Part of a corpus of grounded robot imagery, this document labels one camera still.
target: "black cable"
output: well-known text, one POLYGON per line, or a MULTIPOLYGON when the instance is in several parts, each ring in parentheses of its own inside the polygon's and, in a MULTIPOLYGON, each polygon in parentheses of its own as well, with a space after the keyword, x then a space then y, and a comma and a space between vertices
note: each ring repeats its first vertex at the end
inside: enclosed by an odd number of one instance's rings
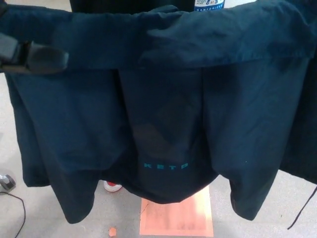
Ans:
POLYGON ((287 228, 288 230, 291 229, 295 223, 297 222, 298 218, 300 217, 302 211, 304 210, 304 208, 306 207, 306 205, 309 203, 309 201, 314 197, 314 195, 317 192, 317 187, 315 188, 315 190, 313 191, 313 193, 311 194, 311 196, 308 198, 307 202, 305 203, 305 205, 303 206, 303 208, 300 210, 300 212, 297 214, 295 220, 293 221, 293 223, 291 224, 291 226, 289 228, 287 228))
POLYGON ((17 238, 17 237, 20 235, 20 233, 21 233, 21 231, 22 231, 22 228, 24 227, 25 220, 26 220, 26 210, 25 210, 24 201, 23 201, 22 198, 19 198, 19 197, 14 196, 14 195, 12 195, 12 194, 10 194, 10 193, 7 193, 7 192, 0 192, 0 194, 9 195, 9 196, 14 197, 14 198, 16 198, 16 199, 19 199, 19 200, 22 202, 23 211, 24 211, 24 218, 23 218, 23 223, 22 223, 22 225, 21 225, 21 227, 20 227, 20 230, 18 231, 18 233, 17 233, 16 236, 14 237, 14 238, 17 238))

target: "gray floor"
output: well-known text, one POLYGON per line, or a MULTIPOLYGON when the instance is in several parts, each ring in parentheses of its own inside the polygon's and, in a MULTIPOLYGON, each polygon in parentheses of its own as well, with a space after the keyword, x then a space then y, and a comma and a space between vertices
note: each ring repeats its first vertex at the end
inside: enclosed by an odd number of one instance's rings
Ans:
MULTIPOLYGON (((67 0, 8 0, 9 3, 44 5, 69 10, 67 0)), ((243 3, 226 0, 226 6, 243 3)), ((25 200, 27 219, 20 238, 107 238, 108 229, 117 228, 117 238, 139 238, 141 199, 122 190, 108 194, 102 184, 90 215, 81 223, 65 221, 50 187, 27 188, 22 180, 20 153, 16 142, 13 111, 4 75, 0 75, 0 173, 15 175, 12 192, 25 200)), ((293 229, 287 230, 312 193, 314 185, 279 173, 257 218, 248 222, 232 211, 228 181, 218 178, 210 185, 215 238, 317 238, 317 196, 307 205, 293 229)), ((0 196, 0 238, 14 238, 23 221, 16 199, 0 196)))

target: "white label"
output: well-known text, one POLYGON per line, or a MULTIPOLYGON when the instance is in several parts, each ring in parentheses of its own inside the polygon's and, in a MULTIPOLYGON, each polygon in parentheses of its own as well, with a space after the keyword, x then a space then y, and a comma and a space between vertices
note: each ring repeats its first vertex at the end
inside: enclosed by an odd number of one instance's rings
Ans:
POLYGON ((222 9, 224 0, 195 0, 195 11, 209 11, 222 9))

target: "dark blue fabric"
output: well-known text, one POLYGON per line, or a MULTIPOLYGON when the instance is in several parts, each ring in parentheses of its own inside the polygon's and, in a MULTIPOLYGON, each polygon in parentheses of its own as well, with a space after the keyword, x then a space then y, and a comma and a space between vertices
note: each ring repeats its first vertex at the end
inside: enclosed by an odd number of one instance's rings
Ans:
POLYGON ((70 53, 61 74, 6 74, 25 183, 51 185, 70 223, 88 215, 100 179, 170 203, 222 175, 249 220, 279 169, 317 183, 313 7, 260 0, 128 15, 11 6, 2 33, 70 53))

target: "red shoe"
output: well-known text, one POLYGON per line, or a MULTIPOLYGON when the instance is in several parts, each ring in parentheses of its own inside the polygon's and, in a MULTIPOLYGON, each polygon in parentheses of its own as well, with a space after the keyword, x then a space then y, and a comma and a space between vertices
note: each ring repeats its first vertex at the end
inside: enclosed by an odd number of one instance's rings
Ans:
POLYGON ((112 182, 104 181, 104 188, 108 192, 117 192, 122 188, 122 186, 112 182))

